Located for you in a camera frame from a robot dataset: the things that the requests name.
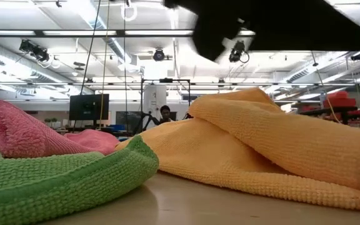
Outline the dark screen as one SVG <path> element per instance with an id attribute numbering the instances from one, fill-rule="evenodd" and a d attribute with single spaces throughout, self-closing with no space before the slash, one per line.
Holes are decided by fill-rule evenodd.
<path id="1" fill-rule="evenodd" d="M 141 120 L 140 111 L 117 111 L 116 125 L 124 127 L 125 131 L 135 131 L 139 127 Z"/>

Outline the pink microfiber towel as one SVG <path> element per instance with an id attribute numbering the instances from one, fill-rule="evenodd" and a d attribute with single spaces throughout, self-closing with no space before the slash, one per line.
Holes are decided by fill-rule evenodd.
<path id="1" fill-rule="evenodd" d="M 0 153 L 5 158 L 114 152 L 119 140 L 112 134 L 86 129 L 59 134 L 18 107 L 0 100 Z"/>

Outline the rig light bar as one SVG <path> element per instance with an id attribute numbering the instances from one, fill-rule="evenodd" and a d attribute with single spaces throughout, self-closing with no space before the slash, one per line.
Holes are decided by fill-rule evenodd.
<path id="1" fill-rule="evenodd" d="M 18 30 L 0 29 L 0 38 L 190 38 L 191 29 Z"/>

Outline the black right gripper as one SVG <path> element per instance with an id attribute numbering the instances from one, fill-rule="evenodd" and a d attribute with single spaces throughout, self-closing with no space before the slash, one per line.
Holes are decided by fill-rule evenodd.
<path id="1" fill-rule="evenodd" d="M 215 61 L 244 28 L 254 33 L 253 51 L 360 49 L 360 25 L 326 0 L 164 0 L 167 8 L 195 13 L 197 53 Z"/>

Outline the person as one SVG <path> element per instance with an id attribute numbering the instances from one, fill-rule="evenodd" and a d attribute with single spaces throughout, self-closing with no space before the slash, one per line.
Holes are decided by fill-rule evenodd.
<path id="1" fill-rule="evenodd" d="M 169 106 L 163 105 L 160 108 L 160 113 L 161 113 L 161 119 L 160 119 L 161 124 L 173 121 L 171 119 L 171 110 L 170 110 Z"/>

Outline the green microfiber towel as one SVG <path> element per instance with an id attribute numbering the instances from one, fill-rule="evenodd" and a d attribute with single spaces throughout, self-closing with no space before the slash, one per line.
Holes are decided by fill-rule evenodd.
<path id="1" fill-rule="evenodd" d="M 141 136 L 107 156 L 8 159 L 0 153 L 0 225 L 34 224 L 95 208 L 137 188 L 158 166 Z"/>

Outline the black background rig frame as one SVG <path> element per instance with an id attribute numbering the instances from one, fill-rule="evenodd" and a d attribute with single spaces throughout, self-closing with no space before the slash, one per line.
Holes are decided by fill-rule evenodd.
<path id="1" fill-rule="evenodd" d="M 182 86 L 188 91 L 188 106 L 191 105 L 191 82 L 189 79 L 172 79 L 172 78 L 162 78 L 162 79 L 141 79 L 141 100 L 140 100 L 140 112 L 143 112 L 143 89 L 148 84 L 157 84 L 162 86 Z"/>

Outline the black monitor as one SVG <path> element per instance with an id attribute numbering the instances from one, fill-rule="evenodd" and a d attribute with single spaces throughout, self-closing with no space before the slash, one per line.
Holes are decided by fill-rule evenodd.
<path id="1" fill-rule="evenodd" d="M 109 94 L 77 95 L 69 98 L 69 120 L 109 119 Z"/>

